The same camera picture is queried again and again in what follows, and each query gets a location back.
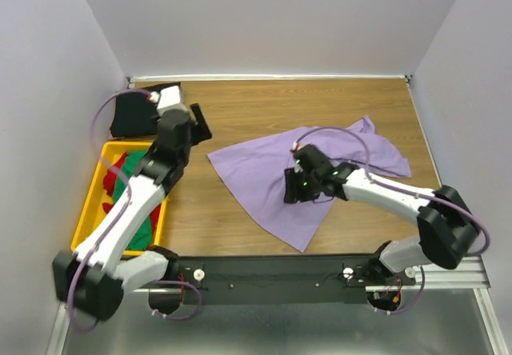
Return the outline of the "purple t shirt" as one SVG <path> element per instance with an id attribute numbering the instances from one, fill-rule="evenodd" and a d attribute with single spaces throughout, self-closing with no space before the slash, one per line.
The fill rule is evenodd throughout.
<path id="1" fill-rule="evenodd" d="M 303 252 L 329 213 L 331 197 L 288 205 L 284 170 L 293 166 L 294 142 L 317 146 L 332 163 L 347 161 L 363 166 L 370 150 L 370 171 L 392 178 L 409 178 L 409 162 L 365 116 L 346 132 L 299 127 L 214 151 L 208 158 L 241 207 L 265 231 Z"/>

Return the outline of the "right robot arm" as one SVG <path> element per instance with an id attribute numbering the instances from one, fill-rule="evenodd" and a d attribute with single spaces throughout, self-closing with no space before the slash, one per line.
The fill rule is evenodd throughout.
<path id="1" fill-rule="evenodd" d="M 420 265 L 456 269 L 480 234 L 458 191 L 447 185 L 437 190 L 418 188 L 369 174 L 352 163 L 334 166 L 312 144 L 295 146 L 291 153 L 295 165 L 285 171 L 286 204 L 325 195 L 364 202 L 416 225 L 417 235 L 383 243 L 355 270 L 354 277 L 361 281 L 384 285 Z"/>

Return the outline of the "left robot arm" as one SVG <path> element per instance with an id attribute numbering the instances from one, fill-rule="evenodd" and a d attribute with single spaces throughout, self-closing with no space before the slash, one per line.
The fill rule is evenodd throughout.
<path id="1" fill-rule="evenodd" d="M 107 321 L 127 293 L 146 284 L 197 289 L 183 280 L 178 257 L 168 249 L 154 246 L 129 261 L 122 256 L 142 222 L 182 178 L 191 148 L 211 137 L 199 104 L 162 112 L 157 137 L 132 176 L 118 173 L 126 188 L 113 209 L 76 249 L 59 252 L 52 262 L 56 296 L 72 321 L 78 311 Z"/>

